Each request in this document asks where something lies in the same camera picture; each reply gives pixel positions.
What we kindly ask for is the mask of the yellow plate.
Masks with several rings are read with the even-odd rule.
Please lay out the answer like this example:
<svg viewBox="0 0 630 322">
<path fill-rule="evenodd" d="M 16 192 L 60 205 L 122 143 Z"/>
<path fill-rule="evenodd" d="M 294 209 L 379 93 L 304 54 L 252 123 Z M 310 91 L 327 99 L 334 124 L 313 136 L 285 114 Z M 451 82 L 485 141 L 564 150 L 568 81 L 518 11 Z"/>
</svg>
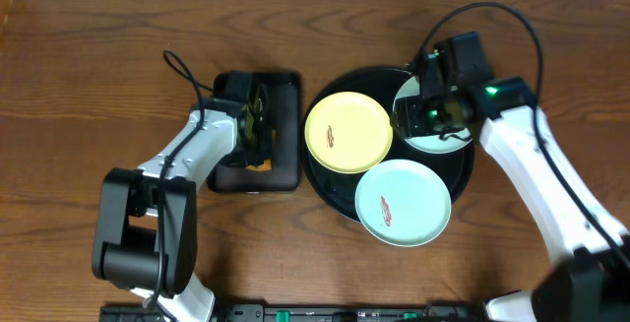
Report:
<svg viewBox="0 0 630 322">
<path fill-rule="evenodd" d="M 374 98 L 340 92 L 314 104 L 306 118 L 304 138 L 310 155 L 326 169 L 356 174 L 387 156 L 393 128 L 387 111 Z"/>
</svg>

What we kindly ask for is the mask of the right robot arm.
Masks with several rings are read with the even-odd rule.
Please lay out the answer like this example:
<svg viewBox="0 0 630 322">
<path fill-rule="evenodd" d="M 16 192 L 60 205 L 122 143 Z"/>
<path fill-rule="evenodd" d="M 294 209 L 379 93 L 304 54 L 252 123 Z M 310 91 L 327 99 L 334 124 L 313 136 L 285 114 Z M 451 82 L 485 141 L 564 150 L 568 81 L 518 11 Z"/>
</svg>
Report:
<svg viewBox="0 0 630 322">
<path fill-rule="evenodd" d="M 404 139 L 475 141 L 500 165 L 535 220 L 553 265 L 533 290 L 484 303 L 492 321 L 626 321 L 629 231 L 598 201 L 555 141 L 519 76 L 498 79 L 475 32 L 419 50 L 415 85 L 394 102 Z"/>
</svg>

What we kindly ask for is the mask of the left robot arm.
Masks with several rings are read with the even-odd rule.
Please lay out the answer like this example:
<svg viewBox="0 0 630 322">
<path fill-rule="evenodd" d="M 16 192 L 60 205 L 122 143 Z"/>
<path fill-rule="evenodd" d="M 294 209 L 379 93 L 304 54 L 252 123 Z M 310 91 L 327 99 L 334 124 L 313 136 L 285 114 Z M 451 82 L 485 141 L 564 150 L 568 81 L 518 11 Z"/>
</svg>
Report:
<svg viewBox="0 0 630 322">
<path fill-rule="evenodd" d="M 211 320 L 215 296 L 194 273 L 197 193 L 219 164 L 269 161 L 269 100 L 254 74 L 232 71 L 159 154 L 105 176 L 92 261 L 97 278 L 141 296 L 145 308 L 168 320 Z"/>
</svg>

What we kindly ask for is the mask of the orange green sponge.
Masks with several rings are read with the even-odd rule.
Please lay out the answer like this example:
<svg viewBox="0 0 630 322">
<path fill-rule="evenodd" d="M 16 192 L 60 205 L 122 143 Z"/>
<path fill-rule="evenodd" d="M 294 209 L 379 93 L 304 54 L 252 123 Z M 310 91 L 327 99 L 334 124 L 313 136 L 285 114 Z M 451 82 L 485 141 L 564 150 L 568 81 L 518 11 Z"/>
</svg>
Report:
<svg viewBox="0 0 630 322">
<path fill-rule="evenodd" d="M 270 171 L 273 168 L 277 131 L 265 131 L 259 142 L 247 155 L 246 168 L 255 172 Z"/>
</svg>

